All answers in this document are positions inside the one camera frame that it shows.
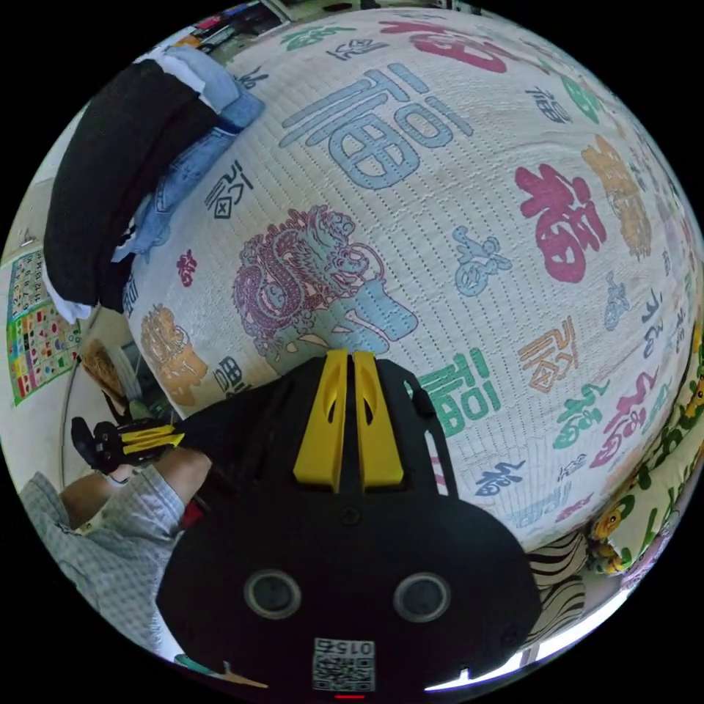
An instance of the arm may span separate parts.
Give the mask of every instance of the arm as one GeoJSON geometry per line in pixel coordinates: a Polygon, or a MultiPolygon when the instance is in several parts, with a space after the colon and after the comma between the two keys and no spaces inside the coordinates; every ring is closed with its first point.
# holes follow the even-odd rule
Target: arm
{"type": "MultiPolygon", "coordinates": [[[[124,482],[132,475],[132,467],[121,465],[110,476],[117,482],[124,482]]],[[[64,489],[59,495],[69,518],[69,527],[79,528],[100,511],[110,498],[121,491],[121,487],[107,481],[97,472],[81,477],[64,489]]]]}
{"type": "MultiPolygon", "coordinates": [[[[196,450],[176,447],[157,460],[154,467],[186,506],[205,482],[211,464],[205,455],[196,450]]],[[[125,482],[132,472],[132,467],[125,464],[110,476],[117,482],[125,482]]],[[[97,472],[70,484],[59,495],[68,513],[70,527],[75,529],[85,524],[121,490],[122,487],[106,481],[97,472]]]]}

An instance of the yellow plastic part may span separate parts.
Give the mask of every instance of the yellow plastic part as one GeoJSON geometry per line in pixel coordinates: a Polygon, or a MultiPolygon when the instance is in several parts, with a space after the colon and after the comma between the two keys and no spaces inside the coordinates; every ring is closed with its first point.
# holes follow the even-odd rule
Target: yellow plastic part
{"type": "Polygon", "coordinates": [[[160,428],[123,433],[121,435],[124,445],[122,451],[126,455],[131,455],[135,452],[144,452],[165,445],[176,447],[183,440],[184,433],[174,434],[174,430],[173,425],[162,425],[160,428]]]}
{"type": "Polygon", "coordinates": [[[403,467],[374,355],[358,351],[353,361],[362,487],[398,486],[403,480],[403,467]],[[371,422],[367,422],[365,401],[371,410],[371,422]]]}
{"type": "Polygon", "coordinates": [[[340,489],[347,403],[347,350],[327,354],[293,475],[302,484],[340,489]]]}

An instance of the plaid shirt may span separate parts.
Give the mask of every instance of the plaid shirt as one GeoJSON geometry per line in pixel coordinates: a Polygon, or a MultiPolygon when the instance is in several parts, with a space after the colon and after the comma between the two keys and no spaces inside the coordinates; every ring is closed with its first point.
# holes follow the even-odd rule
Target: plaid shirt
{"type": "Polygon", "coordinates": [[[132,477],[90,530],[69,528],[56,489],[37,473],[20,492],[34,528],[62,572],[120,633],[173,661],[182,653],[156,606],[184,506],[153,468],[132,477]]]}

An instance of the blue jeans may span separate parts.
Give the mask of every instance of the blue jeans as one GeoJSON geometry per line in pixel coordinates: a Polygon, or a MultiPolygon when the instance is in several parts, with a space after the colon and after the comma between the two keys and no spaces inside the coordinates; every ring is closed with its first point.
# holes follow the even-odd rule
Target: blue jeans
{"type": "Polygon", "coordinates": [[[154,193],[142,201],[134,216],[135,235],[115,249],[112,257],[114,262],[121,261],[132,252],[143,254],[148,261],[149,250],[168,241],[171,235],[169,222],[178,205],[190,195],[218,159],[230,148],[237,139],[237,135],[259,117],[264,109],[264,103],[250,95],[224,68],[202,52],[195,49],[192,51],[207,59],[218,69],[215,70],[210,64],[205,63],[212,73],[213,80],[210,83],[208,83],[210,78],[206,80],[206,76],[199,73],[199,77],[206,80],[208,86],[203,91],[203,95],[214,106],[222,104],[232,95],[235,99],[222,108],[219,114],[219,125],[181,153],[169,165],[154,193]]]}

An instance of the mattress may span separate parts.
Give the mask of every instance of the mattress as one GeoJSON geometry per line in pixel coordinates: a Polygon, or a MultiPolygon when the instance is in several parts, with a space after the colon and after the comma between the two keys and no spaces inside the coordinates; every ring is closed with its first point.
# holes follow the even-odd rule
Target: mattress
{"type": "Polygon", "coordinates": [[[540,37],[443,10],[293,26],[228,69],[265,112],[125,289],[174,405],[371,351],[419,377],[461,498],[527,551],[598,515],[670,415],[704,298],[635,116],[540,37]]]}

